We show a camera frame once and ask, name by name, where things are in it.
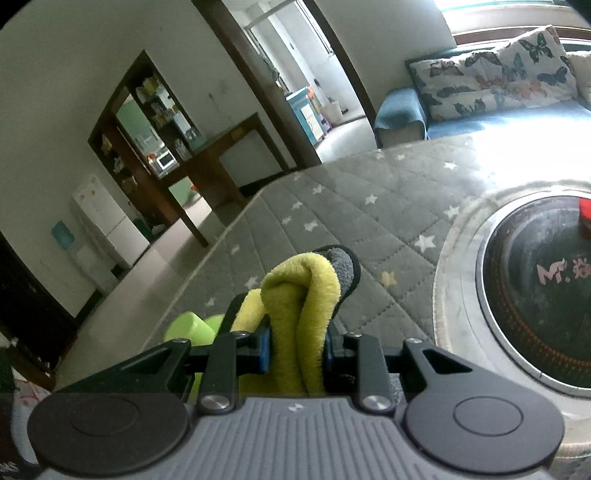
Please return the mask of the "green plastic bottle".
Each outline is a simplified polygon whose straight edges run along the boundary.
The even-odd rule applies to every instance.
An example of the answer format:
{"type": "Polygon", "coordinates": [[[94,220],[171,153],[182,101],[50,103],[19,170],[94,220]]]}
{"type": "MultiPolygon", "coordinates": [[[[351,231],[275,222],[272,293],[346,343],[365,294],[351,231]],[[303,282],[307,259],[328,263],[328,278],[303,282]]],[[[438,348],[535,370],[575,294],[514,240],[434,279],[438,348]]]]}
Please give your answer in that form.
{"type": "Polygon", "coordinates": [[[192,347],[211,345],[221,329],[223,318],[223,314],[214,314],[201,319],[193,312],[184,312],[167,327],[163,341],[183,338],[189,340],[192,347]]]}

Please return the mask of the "yellow and grey microfibre cloth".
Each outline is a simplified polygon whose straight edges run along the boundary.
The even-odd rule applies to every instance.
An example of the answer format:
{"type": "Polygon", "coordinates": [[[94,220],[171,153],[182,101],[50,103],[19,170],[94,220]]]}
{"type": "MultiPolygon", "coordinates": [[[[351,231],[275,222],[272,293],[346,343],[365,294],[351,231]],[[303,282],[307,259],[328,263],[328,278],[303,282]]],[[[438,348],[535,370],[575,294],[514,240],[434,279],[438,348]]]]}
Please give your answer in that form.
{"type": "Polygon", "coordinates": [[[329,324],[360,281],[355,254],[341,245],[294,255],[250,290],[232,320],[252,333],[270,320],[270,371],[238,380],[245,396],[318,397],[325,394],[322,353],[329,324]]]}

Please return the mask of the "white refrigerator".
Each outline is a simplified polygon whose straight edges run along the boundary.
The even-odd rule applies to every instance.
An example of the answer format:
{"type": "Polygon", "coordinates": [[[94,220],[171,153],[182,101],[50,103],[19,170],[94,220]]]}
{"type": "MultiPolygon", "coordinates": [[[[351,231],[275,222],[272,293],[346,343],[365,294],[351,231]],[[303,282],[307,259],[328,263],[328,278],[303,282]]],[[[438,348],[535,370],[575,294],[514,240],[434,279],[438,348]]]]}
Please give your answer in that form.
{"type": "Polygon", "coordinates": [[[149,242],[104,185],[90,175],[72,198],[101,247],[121,268],[131,269],[149,242]]]}

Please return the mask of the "grey star quilted table cover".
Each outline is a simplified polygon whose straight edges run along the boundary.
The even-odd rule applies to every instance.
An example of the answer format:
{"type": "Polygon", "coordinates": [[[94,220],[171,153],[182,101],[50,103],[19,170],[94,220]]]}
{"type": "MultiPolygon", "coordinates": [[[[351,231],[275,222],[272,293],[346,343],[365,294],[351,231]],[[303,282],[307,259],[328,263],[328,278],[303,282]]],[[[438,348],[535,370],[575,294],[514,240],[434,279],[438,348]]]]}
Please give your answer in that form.
{"type": "Polygon", "coordinates": [[[491,217],[514,200],[590,195],[580,143],[512,145],[497,154],[481,134],[375,150],[294,173],[263,188],[219,237],[172,300],[149,345],[177,315],[221,313],[294,254],[331,244],[361,264],[339,309],[341,331],[386,346],[416,336],[547,395],[566,434],[553,464],[561,479],[590,475],[590,395],[547,388],[504,353],[481,311],[475,273],[491,217]]]}

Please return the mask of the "dark wooden table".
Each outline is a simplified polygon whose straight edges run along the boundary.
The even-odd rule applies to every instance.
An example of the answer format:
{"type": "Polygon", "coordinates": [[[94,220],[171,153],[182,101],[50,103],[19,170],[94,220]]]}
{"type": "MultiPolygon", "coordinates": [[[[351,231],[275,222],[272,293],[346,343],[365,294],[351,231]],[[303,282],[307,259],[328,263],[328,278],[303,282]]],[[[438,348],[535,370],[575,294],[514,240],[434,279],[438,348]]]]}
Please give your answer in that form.
{"type": "Polygon", "coordinates": [[[242,209],[245,208],[247,201],[240,193],[228,170],[222,165],[221,156],[252,132],[256,132],[263,139],[266,148],[273,155],[277,165],[280,166],[280,170],[283,171],[283,175],[290,173],[290,167],[287,165],[287,161],[281,154],[279,147],[276,146],[270,133],[264,127],[259,114],[254,113],[245,120],[238,122],[238,124],[208,139],[204,145],[201,145],[194,152],[190,159],[181,162],[171,173],[158,180],[159,191],[166,197],[202,247],[207,247],[208,241],[197,225],[192,222],[183,207],[174,200],[169,188],[184,177],[188,177],[195,186],[200,187],[198,193],[212,209],[224,206],[230,201],[235,202],[242,209]]]}

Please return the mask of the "round black induction cooktop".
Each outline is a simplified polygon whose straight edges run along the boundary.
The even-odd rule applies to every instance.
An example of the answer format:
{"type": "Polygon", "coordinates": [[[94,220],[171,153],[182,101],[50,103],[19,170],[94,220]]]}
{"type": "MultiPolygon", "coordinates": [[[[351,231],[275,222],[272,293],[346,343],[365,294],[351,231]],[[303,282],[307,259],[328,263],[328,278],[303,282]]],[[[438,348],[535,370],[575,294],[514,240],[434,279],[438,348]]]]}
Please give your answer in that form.
{"type": "Polygon", "coordinates": [[[476,260],[478,301],[504,353],[531,378],[590,395],[590,234],[581,193],[528,195],[490,219],[476,260]]]}

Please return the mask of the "white microwave oven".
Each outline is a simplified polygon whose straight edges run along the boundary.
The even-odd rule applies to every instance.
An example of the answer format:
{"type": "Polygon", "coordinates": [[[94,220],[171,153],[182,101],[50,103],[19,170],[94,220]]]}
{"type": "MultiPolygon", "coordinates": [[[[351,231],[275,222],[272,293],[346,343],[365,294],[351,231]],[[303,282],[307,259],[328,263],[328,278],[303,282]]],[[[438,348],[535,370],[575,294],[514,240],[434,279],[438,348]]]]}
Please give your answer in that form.
{"type": "Polygon", "coordinates": [[[177,161],[170,151],[166,151],[156,158],[156,163],[162,170],[177,166],[177,161]]]}

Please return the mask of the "dark wooden shelf cabinet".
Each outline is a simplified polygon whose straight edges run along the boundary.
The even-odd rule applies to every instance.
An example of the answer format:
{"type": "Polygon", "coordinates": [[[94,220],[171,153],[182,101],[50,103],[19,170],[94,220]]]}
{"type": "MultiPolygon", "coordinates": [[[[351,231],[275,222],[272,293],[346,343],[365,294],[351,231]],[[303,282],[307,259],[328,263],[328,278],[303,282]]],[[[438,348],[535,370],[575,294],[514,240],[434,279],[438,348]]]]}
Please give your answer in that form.
{"type": "MultiPolygon", "coordinates": [[[[88,139],[101,164],[139,214],[140,230],[150,241],[176,221],[182,221],[159,191],[158,180],[190,159],[204,142],[204,135],[145,51],[124,74],[88,139]],[[177,166],[162,170],[156,158],[166,151],[172,153],[177,166]]],[[[185,212],[185,205],[199,196],[188,177],[169,191],[185,212]]]]}

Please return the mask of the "blue white cabinet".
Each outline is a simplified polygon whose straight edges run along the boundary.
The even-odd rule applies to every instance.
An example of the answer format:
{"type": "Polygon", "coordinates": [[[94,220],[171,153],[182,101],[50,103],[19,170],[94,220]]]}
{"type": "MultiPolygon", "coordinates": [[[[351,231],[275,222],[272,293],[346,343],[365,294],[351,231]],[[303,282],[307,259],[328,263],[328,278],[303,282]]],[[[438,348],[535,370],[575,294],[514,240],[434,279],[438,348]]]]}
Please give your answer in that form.
{"type": "Polygon", "coordinates": [[[325,136],[322,130],[321,117],[311,102],[311,90],[308,87],[301,88],[286,97],[287,103],[293,110],[298,124],[304,130],[311,145],[315,146],[322,141],[325,136]]]}

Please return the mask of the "white bucket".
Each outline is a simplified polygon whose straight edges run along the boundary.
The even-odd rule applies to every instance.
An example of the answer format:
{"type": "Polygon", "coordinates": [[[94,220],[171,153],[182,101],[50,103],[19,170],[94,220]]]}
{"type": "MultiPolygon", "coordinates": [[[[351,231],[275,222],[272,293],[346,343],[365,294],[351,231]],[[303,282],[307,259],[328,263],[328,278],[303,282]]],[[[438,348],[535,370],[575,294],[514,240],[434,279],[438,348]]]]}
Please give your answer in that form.
{"type": "Polygon", "coordinates": [[[322,106],[322,116],[327,119],[332,127],[338,126],[344,121],[344,115],[342,114],[342,109],[338,101],[322,106]]]}

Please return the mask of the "blue sofa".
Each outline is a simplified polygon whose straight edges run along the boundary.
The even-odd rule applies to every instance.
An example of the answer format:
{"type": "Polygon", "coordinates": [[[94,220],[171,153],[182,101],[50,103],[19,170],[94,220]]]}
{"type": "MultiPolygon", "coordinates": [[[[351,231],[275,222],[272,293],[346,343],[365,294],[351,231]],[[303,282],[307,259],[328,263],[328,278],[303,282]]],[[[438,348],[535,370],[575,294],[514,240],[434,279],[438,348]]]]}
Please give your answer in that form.
{"type": "Polygon", "coordinates": [[[513,120],[567,119],[590,122],[590,105],[577,97],[538,109],[514,109],[485,113],[467,118],[437,122],[432,119],[415,84],[390,90],[381,104],[374,123],[374,134],[380,148],[402,143],[482,131],[502,126],[513,120]]]}

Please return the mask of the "red ribbon bundle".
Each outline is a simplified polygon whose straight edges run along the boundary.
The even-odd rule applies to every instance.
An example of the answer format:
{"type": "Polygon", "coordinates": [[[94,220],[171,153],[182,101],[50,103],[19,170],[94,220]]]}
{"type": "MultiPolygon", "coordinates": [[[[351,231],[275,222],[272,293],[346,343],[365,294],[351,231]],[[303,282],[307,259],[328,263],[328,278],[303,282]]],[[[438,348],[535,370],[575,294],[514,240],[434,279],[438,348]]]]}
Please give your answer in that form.
{"type": "Polygon", "coordinates": [[[591,217],[591,200],[586,198],[579,199],[579,213],[582,217],[591,217]]]}

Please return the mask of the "butterfly print pillow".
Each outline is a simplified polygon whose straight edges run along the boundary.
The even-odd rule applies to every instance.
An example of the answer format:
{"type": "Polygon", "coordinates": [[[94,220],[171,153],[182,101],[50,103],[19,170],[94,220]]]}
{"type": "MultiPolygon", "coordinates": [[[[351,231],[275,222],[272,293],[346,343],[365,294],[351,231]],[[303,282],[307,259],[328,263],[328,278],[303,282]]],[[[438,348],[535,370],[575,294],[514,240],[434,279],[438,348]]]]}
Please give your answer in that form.
{"type": "Polygon", "coordinates": [[[436,122],[540,108],[578,96],[574,70],[551,25],[498,48],[415,61],[409,71],[436,122]]]}

